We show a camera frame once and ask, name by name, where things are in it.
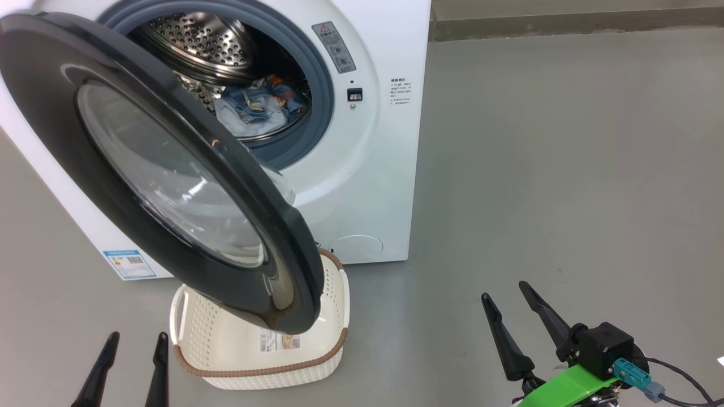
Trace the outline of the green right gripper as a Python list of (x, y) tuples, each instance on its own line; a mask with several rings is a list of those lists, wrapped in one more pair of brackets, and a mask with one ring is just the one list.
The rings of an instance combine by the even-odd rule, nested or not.
[[(530, 309), (540, 317), (556, 347), (557, 358), (561, 362), (577, 362), (578, 350), (569, 335), (571, 327), (528, 282), (520, 281), (518, 288)], [(520, 381), (532, 376), (535, 364), (510, 335), (491, 296), (483, 293), (481, 303), (505, 378), (508, 381)], [(600, 380), (576, 365), (563, 369), (553, 379), (543, 382), (525, 396), (517, 397), (512, 406), (613, 406), (619, 397), (618, 382), (616, 377)]]

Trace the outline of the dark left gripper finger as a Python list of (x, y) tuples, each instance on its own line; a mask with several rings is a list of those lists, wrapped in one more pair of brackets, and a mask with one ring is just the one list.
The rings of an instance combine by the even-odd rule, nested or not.
[(148, 389), (145, 402), (146, 407), (170, 406), (169, 386), (169, 337), (165, 332), (158, 335), (156, 347), (153, 352), (153, 376)]
[(109, 335), (85, 383), (71, 406), (101, 406), (107, 374), (114, 365), (119, 340), (119, 332), (112, 332), (111, 335)]

